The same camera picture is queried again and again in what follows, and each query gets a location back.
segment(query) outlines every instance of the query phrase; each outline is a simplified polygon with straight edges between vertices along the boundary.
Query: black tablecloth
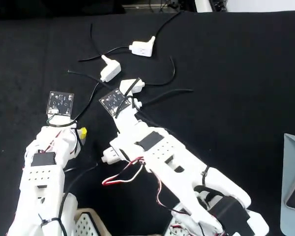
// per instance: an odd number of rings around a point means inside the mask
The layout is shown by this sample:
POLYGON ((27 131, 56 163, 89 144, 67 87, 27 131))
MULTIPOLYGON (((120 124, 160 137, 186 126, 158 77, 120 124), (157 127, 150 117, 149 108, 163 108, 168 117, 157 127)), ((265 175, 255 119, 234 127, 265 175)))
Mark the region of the black tablecloth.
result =
MULTIPOLYGON (((67 69, 99 77, 102 60, 77 63, 102 51, 148 41, 170 17, 112 15, 0 22, 0 235, 10 226, 26 146, 45 125, 49 91, 75 93, 73 117, 87 103, 95 82, 67 75, 67 69)), ((144 108, 153 120, 174 131, 210 166, 218 168, 251 196, 251 209, 263 215, 270 235, 280 233, 283 134, 295 135, 295 12, 262 14, 183 13, 155 42, 152 58, 130 53, 111 55, 121 79, 146 82, 169 79, 173 56, 176 80, 161 88, 144 88, 147 101, 178 88, 194 93, 144 108)), ((96 99, 105 95, 102 88, 96 99)), ((73 165, 91 165, 116 136, 105 109, 94 101, 79 126, 88 128, 84 150, 73 165)), ((171 216, 157 205, 157 182, 141 173, 132 183, 101 186, 124 163, 100 164, 73 189, 79 207, 94 208, 114 235, 161 233, 171 216)), ((66 174, 68 184, 78 170, 66 174)), ((160 198, 174 206, 164 189, 160 198)))

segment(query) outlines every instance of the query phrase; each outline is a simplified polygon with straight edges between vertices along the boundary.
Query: circuit board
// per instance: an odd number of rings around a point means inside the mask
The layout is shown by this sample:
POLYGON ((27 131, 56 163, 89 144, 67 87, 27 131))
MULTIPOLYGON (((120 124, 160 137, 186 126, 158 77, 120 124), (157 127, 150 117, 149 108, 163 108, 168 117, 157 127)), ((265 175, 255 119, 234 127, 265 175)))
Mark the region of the circuit board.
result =
POLYGON ((50 91, 46 114, 71 116, 73 93, 50 91))
MULTIPOLYGON (((116 115, 118 106, 122 103, 124 98, 124 95, 117 88, 99 99, 99 102, 109 112, 109 114, 114 117, 116 115)), ((121 105, 120 111, 125 109, 130 104, 131 103, 128 100, 124 101, 121 105)))

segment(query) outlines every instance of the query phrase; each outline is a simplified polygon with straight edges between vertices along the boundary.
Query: electronic component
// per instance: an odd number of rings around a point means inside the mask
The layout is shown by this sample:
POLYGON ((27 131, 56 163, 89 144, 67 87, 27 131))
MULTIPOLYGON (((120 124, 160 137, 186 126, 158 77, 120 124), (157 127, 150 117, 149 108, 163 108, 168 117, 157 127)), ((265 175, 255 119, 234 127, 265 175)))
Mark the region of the electronic component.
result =
POLYGON ((144 139, 139 142, 136 142, 137 145, 141 146, 144 151, 150 150, 153 146, 155 146, 159 141, 161 141, 164 137, 159 133, 152 131, 149 135, 147 135, 144 139))
POLYGON ((55 165, 56 164, 55 156, 56 154, 54 152, 36 153, 33 156, 33 161, 31 163, 31 166, 55 165))
MULTIPOLYGON (((106 94, 104 97, 99 99, 99 102, 103 105, 103 107, 109 112, 109 114, 114 117, 116 115, 117 108, 124 100, 124 95, 117 88, 110 93, 106 94)), ((130 105, 128 100, 124 101, 121 105, 120 111, 125 109, 130 105)))
POLYGON ((73 97, 73 93, 50 91, 46 114, 70 117, 72 113, 73 97))

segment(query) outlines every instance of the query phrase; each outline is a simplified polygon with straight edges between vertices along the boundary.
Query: white 3d-printed robot arm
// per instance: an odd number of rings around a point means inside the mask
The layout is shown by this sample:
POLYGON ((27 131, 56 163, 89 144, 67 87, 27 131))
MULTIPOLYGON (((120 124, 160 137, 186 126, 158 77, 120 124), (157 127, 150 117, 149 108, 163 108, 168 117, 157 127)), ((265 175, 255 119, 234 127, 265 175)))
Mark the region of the white 3d-printed robot arm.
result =
POLYGON ((217 169, 209 168, 164 128, 149 127, 137 120, 136 112, 136 108, 128 106, 118 118, 113 117, 119 133, 110 142, 111 147, 104 151, 104 162, 112 164, 118 160, 132 161, 144 157, 147 171, 153 172, 175 194, 189 214, 172 212, 193 235, 203 236, 200 227, 203 227, 205 236, 225 232, 230 236, 265 236, 268 233, 268 225, 262 216, 247 210, 251 199, 243 189, 217 169), (203 193, 208 195, 210 190, 223 197, 211 197, 205 209, 199 201, 205 202, 203 193), (236 221, 236 216, 244 220, 231 222, 227 227, 225 218, 234 217, 236 221))
MULTIPOLYGON (((59 119, 64 119, 62 123, 70 121, 64 117, 59 119)), ((58 217, 63 197, 63 168, 81 149, 74 128, 76 124, 62 128, 44 126, 36 139, 26 148, 19 202, 8 236, 62 235, 59 222, 52 221, 44 226, 41 224, 43 220, 50 221, 58 217), (54 164, 46 164, 46 159, 54 161, 54 164)), ((82 128, 77 130, 77 133, 83 142, 86 130, 82 128)), ((73 219, 77 205, 75 196, 68 194, 61 222, 69 236, 74 235, 73 219)))

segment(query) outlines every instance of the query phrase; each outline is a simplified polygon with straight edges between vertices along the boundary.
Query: white connector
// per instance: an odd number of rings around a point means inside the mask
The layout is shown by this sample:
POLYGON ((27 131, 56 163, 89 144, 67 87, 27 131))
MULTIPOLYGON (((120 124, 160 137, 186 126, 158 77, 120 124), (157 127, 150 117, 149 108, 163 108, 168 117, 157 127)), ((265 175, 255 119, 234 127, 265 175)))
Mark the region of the white connector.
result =
POLYGON ((105 55, 102 55, 102 59, 107 64, 105 68, 100 72, 100 80, 103 82, 109 82, 112 80, 119 72, 121 72, 120 63, 116 60, 111 60, 105 55))
POLYGON ((105 151, 103 151, 103 155, 104 156, 102 157, 102 161, 107 162, 108 165, 114 164, 121 160, 121 158, 112 147, 109 147, 105 151))
POLYGON ((132 42, 132 45, 129 46, 129 50, 131 50, 132 54, 135 55, 151 57, 154 41, 155 36, 153 36, 149 42, 134 41, 132 42))
MULTIPOLYGON (((135 82, 135 79, 131 79, 131 80, 122 80, 120 82, 120 86, 119 86, 119 90, 120 92, 122 92, 122 94, 125 94, 128 90, 128 88, 130 88, 130 86, 133 84, 133 82, 135 82)), ((135 85, 134 87, 131 89, 132 93, 138 93, 141 92, 142 88, 145 86, 145 83, 140 79, 135 85)))

